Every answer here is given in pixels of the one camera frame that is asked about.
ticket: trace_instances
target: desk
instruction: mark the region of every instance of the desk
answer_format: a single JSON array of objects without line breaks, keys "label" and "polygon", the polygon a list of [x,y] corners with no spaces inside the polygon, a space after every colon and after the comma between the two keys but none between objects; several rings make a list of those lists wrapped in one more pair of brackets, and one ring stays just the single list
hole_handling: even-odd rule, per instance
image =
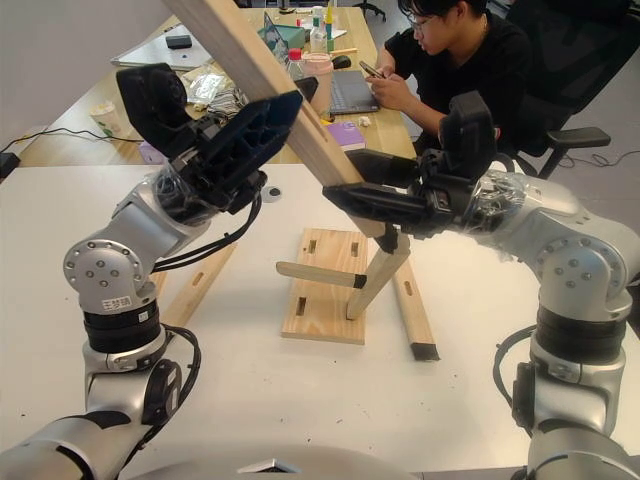
[{"label": "desk", "polygon": [[[296,14],[279,15],[277,9],[267,9],[276,23],[295,25]],[[263,24],[264,9],[243,9],[242,12],[257,31]],[[358,53],[350,55],[353,69],[357,69],[358,61],[364,60],[373,64],[377,51],[367,24],[359,8],[337,8],[335,13],[341,28],[347,33],[335,40],[335,48],[344,49],[357,47]],[[159,34],[167,26],[175,24],[175,17],[161,25],[152,36]],[[88,129],[101,133],[88,115],[89,109],[104,100],[111,100],[121,114],[126,138],[140,138],[126,119],[122,98],[116,85],[114,69],[76,103],[64,112],[50,129],[67,127],[72,130]],[[380,112],[369,114],[372,125],[362,128],[367,146],[374,150],[381,150],[395,155],[413,157],[415,152],[409,139],[409,134],[399,112],[382,109]],[[338,121],[356,120],[358,115],[341,115]],[[23,167],[65,166],[65,165],[126,165],[143,164],[138,154],[137,146],[127,142],[91,141],[75,138],[69,135],[43,136],[37,138],[20,155]],[[298,157],[285,147],[280,154],[272,159],[273,163],[300,163]]]},{"label": "desk", "polygon": [[[62,258],[78,239],[103,227],[116,202],[153,170],[25,168],[2,184],[0,448],[82,411],[86,337]],[[283,339],[290,279],[276,274],[275,262],[295,261],[304,227],[353,225],[322,198],[304,166],[264,170],[282,199],[264,205],[189,324],[203,350],[198,383],[123,478],[247,442],[333,445],[407,471],[526,463],[528,438],[495,389],[491,367],[496,343],[535,321],[531,272],[450,232],[412,241],[439,362],[413,360],[389,285],[368,309],[365,346]],[[242,223],[244,214],[238,217],[216,217],[200,243]],[[189,269],[171,272],[161,310],[189,275]],[[627,373],[614,438],[635,455],[640,344],[629,333],[624,346]],[[505,359],[506,385],[527,350],[523,342]]]}]

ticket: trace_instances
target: person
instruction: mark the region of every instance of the person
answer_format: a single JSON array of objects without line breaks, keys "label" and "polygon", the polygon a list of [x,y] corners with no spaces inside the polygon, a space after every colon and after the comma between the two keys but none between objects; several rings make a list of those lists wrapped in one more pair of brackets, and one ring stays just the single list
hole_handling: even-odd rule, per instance
[{"label": "person", "polygon": [[[372,91],[386,108],[400,110],[422,127],[418,155],[440,148],[438,127],[451,99],[478,90],[499,127],[499,148],[525,92],[531,47],[522,30],[486,10],[486,0],[398,0],[411,27],[380,49]],[[413,75],[418,96],[405,80]]]}]

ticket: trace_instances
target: glasses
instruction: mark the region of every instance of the glasses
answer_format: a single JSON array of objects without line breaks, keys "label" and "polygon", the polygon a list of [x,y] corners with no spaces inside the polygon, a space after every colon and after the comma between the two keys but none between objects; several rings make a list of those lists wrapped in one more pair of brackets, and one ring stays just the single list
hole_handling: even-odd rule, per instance
[{"label": "glasses", "polygon": [[418,19],[415,15],[407,15],[407,20],[409,20],[411,28],[413,28],[414,31],[418,32],[422,30],[422,27],[424,25],[433,20],[434,17],[435,15],[429,15],[428,17],[421,17],[420,19]]}]

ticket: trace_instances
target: smartphone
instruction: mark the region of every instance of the smartphone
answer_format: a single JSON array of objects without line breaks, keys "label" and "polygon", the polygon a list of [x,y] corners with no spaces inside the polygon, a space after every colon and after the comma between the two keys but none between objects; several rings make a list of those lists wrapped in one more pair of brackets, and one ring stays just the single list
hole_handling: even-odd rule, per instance
[{"label": "smartphone", "polygon": [[372,77],[376,77],[376,78],[384,78],[382,76],[381,73],[378,73],[376,71],[375,68],[373,68],[371,65],[368,65],[367,63],[363,62],[362,60],[360,60],[360,66],[362,67],[362,69],[367,72],[369,75],[371,75]]}]

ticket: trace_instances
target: laptop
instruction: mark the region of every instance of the laptop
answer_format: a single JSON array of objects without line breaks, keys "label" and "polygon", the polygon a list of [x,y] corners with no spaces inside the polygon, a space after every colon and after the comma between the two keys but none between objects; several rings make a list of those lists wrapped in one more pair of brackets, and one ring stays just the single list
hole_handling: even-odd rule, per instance
[{"label": "laptop", "polygon": [[264,12],[262,41],[267,44],[278,63],[286,69],[289,65],[289,48],[267,12]]},{"label": "laptop", "polygon": [[380,110],[359,70],[334,70],[331,80],[331,107],[334,115],[367,113]]},{"label": "laptop", "polygon": [[[273,24],[271,17],[264,12],[264,30],[262,40],[285,69],[289,64],[289,49],[287,43]],[[360,71],[334,70],[331,80],[331,107],[329,112],[334,115],[348,113],[377,112],[380,106],[364,81]]]}]

